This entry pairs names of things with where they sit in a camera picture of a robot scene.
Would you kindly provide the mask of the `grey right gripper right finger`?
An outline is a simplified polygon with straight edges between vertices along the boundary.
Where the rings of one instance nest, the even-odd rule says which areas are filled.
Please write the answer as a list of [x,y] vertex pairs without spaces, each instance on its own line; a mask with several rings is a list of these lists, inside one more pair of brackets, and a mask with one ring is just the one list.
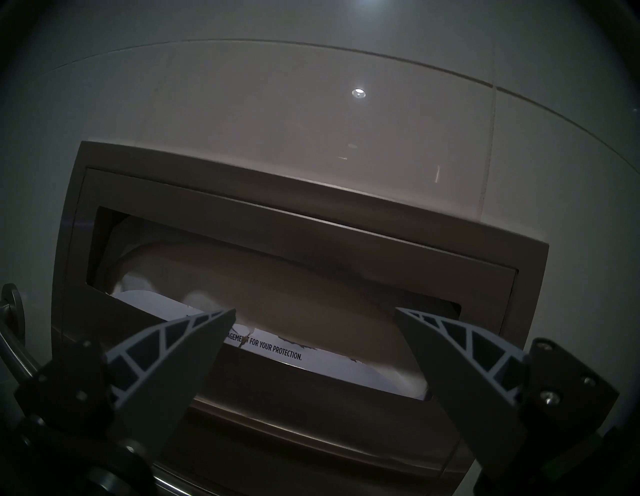
[[395,323],[486,473],[541,467],[595,434],[619,396],[548,338],[526,352],[484,328],[401,307]]

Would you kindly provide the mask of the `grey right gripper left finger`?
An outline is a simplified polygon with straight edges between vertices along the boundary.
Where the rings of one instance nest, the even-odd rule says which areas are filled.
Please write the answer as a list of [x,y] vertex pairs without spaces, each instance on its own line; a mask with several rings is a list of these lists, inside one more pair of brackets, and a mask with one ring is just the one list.
[[131,439],[160,455],[201,389],[236,322],[236,310],[157,324],[108,351],[96,340],[69,345],[15,398],[26,417],[70,437]]

